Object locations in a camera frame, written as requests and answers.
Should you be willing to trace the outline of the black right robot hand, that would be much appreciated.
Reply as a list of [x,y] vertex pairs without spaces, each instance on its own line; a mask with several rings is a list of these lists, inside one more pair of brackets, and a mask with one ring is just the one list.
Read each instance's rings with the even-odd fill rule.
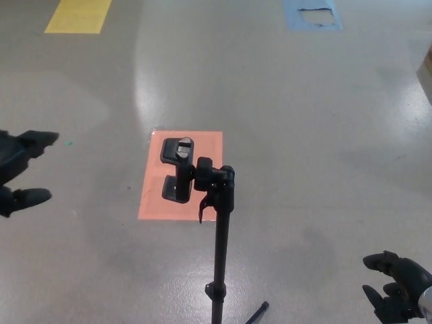
[[386,297],[371,286],[362,287],[381,323],[407,323],[414,318],[431,322],[430,272],[412,259],[386,250],[366,256],[362,261],[368,269],[394,280],[383,286]]

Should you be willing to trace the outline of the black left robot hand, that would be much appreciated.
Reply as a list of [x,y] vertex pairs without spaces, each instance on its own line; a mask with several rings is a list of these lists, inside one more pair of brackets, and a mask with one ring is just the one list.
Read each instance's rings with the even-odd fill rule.
[[52,194],[46,188],[12,190],[6,184],[28,168],[29,160],[44,154],[45,148],[52,146],[57,132],[28,130],[13,136],[1,131],[1,216],[8,218],[12,213],[35,207],[48,201]]

